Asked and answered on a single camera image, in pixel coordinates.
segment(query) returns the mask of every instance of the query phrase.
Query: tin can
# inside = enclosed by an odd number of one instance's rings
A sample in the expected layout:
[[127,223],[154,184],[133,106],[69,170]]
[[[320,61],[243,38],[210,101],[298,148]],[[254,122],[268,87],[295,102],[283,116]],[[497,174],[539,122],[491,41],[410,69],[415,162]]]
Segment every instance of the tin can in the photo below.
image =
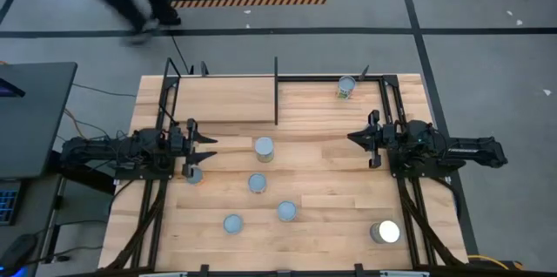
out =
[[186,178],[187,183],[190,185],[197,186],[203,182],[203,171],[199,167],[192,168],[192,176],[190,178]]
[[352,95],[352,91],[356,88],[356,80],[350,76],[344,76],[339,80],[339,88],[337,89],[337,98],[348,99]]
[[390,220],[373,224],[369,232],[373,241],[379,244],[394,243],[400,238],[399,227]]
[[257,153],[258,160],[262,163],[272,161],[275,153],[271,138],[258,138],[255,141],[255,153]]
[[296,205],[291,201],[283,201],[278,205],[278,218],[282,221],[293,221],[298,213]]
[[223,222],[223,228],[228,234],[238,234],[244,228],[244,220],[237,214],[228,215]]
[[261,173],[254,173],[247,181],[250,191],[256,194],[261,194],[267,188],[267,180],[265,175]]

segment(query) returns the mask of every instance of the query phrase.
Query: concrete floor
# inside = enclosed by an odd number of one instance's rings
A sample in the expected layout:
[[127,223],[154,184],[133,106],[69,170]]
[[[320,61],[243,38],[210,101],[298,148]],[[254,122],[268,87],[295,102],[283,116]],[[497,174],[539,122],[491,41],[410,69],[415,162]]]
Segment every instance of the concrete floor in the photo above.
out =
[[[138,2],[147,9],[145,0]],[[534,28],[557,26],[555,0],[413,0],[422,28]],[[179,11],[181,29],[411,28],[405,0],[328,0],[323,6],[258,6]],[[142,48],[124,47],[119,37],[61,37],[59,31],[127,30],[99,0],[14,0],[2,21],[0,60],[9,63],[75,61],[76,83],[134,93],[140,76],[161,74],[171,57],[181,63],[170,37]],[[8,38],[32,31],[36,38]],[[41,37],[57,31],[56,38]],[[494,135],[509,164],[499,170],[469,164],[460,171],[480,253],[520,260],[527,269],[557,272],[557,186],[553,155],[557,142],[557,55],[555,35],[424,36],[446,125],[453,136]],[[274,56],[280,72],[423,73],[412,35],[290,34],[176,37],[188,64],[204,60],[211,73],[270,73]],[[554,94],[547,95],[544,90]],[[80,120],[109,133],[126,131],[131,98],[107,97],[74,87],[68,108]],[[84,133],[98,135],[84,127]],[[59,135],[76,135],[65,118]],[[57,149],[61,141],[57,140]],[[69,183],[63,220],[105,217],[110,197]],[[63,232],[59,250],[100,245],[98,225]],[[87,241],[72,237],[88,236]],[[99,251],[82,251],[72,261],[43,266],[41,276],[90,271]]]

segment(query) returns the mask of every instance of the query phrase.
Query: wooden table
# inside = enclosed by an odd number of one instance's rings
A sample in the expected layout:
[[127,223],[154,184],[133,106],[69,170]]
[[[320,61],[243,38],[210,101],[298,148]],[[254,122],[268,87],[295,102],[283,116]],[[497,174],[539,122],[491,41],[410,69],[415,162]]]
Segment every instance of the wooden table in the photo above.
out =
[[[430,121],[420,75],[398,77],[407,119]],[[218,80],[226,86],[234,79]],[[131,131],[155,125],[161,84],[159,76],[142,78]],[[170,182],[157,271],[198,271],[201,264],[209,264],[212,271],[352,270],[354,263],[362,263],[364,269],[411,268],[399,192],[386,154],[383,166],[370,170],[369,152],[346,138],[366,125],[373,109],[381,111],[384,123],[379,86],[359,83],[347,101],[335,98],[336,86],[334,82],[279,83],[278,125],[199,124],[205,136],[219,142],[201,145],[198,151],[218,154],[201,163],[205,172],[201,185],[186,184],[179,171]],[[392,95],[389,100],[395,111]],[[180,103],[177,113],[187,108],[187,102]],[[254,140],[264,136],[275,143],[275,158],[268,164],[258,162],[253,151]],[[247,188],[255,172],[267,177],[263,194]],[[421,181],[431,227],[457,258],[467,261],[452,194],[430,179]],[[117,197],[100,267],[115,258],[135,230],[143,187],[144,182],[136,181]],[[276,207],[283,200],[298,206],[295,221],[281,222],[277,217]],[[225,216],[232,213],[241,215],[245,223],[237,235],[223,230]],[[391,245],[372,241],[370,226],[381,220],[399,225],[399,241]],[[415,228],[425,263],[421,233]],[[151,235],[145,237],[143,263]]]

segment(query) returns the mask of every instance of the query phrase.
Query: sneaker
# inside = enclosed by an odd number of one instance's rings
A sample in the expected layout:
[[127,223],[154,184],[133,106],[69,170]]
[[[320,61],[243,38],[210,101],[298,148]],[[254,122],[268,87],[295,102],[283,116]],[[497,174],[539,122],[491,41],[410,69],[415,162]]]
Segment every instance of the sneaker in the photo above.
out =
[[180,24],[182,24],[182,19],[180,19],[180,16],[178,15],[178,12],[173,8],[170,8],[170,10],[163,16],[152,14],[151,19],[158,19],[158,22],[161,25],[180,25]]
[[124,41],[126,44],[128,45],[141,45],[141,44],[145,44],[147,41],[149,41],[151,39],[151,37],[153,36],[153,32],[157,29],[158,27],[158,21],[157,20],[147,20],[147,22],[144,24],[143,29],[141,29],[140,31],[134,31],[133,33],[131,33],[130,36],[125,37]]

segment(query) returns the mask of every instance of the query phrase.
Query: can lid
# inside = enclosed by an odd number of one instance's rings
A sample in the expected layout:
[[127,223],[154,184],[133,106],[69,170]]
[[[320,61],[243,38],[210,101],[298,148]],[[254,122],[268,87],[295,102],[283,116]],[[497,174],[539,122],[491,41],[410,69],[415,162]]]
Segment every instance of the can lid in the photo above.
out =
[[259,155],[269,155],[272,153],[272,140],[271,138],[258,138],[255,141],[255,152]]
[[265,176],[261,173],[254,173],[250,179],[248,180],[248,185],[250,186],[250,190],[254,192],[260,192],[265,190],[267,186],[267,180]]
[[224,227],[227,233],[236,234],[242,231],[244,221],[239,215],[232,214],[225,218]]
[[277,213],[281,220],[293,220],[296,218],[296,205],[291,201],[283,201],[278,205]]
[[339,87],[343,90],[353,90],[356,87],[356,80],[350,76],[344,76],[339,80]]
[[379,235],[387,243],[396,242],[400,237],[400,229],[390,220],[383,221],[379,225]]
[[186,181],[189,184],[196,185],[203,180],[203,171],[199,167],[193,167],[191,170],[192,176],[187,178]]

